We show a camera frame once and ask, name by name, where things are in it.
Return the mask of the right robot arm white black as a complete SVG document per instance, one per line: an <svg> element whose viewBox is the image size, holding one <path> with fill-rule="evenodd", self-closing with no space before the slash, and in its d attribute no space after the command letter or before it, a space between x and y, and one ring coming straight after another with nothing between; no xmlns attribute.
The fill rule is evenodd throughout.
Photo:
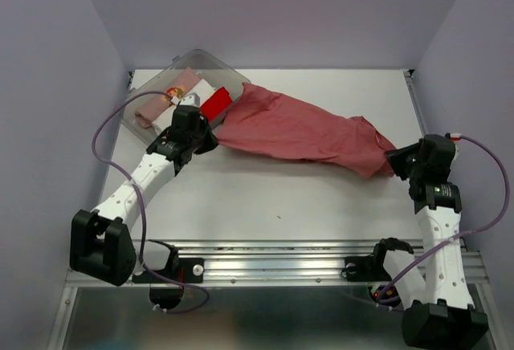
<svg viewBox="0 0 514 350"><path fill-rule="evenodd" d="M457 146L449 136L430 134L386 153L397 177L408 181L424 252L414 256L406 242L382 239L369 268L390 278L404 308L402 338L422 349L472 349L489 329L467 288L460 246L462 202L448 180Z"/></svg>

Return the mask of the dusty red t shirt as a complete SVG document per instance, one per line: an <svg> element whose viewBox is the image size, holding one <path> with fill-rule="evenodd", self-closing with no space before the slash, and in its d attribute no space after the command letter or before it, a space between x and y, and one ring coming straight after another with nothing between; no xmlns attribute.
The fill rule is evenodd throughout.
<svg viewBox="0 0 514 350"><path fill-rule="evenodd" d="M343 166L365 178L392 177L395 146L363 116L337 116L302 100L245 83L218 130L220 144L288 161Z"/></svg>

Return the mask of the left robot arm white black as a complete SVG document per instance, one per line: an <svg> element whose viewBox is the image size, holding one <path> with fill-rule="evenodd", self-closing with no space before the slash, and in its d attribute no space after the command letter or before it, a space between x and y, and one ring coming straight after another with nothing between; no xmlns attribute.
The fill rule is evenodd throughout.
<svg viewBox="0 0 514 350"><path fill-rule="evenodd" d="M131 275L153 272L160 280L181 280L177 249L163 242L134 242L131 230L145 222L145 207L195 155L218 141L195 104L179 104L171 124L149 145L124 183L93 210L80 210L71 222L70 267L120 286Z"/></svg>

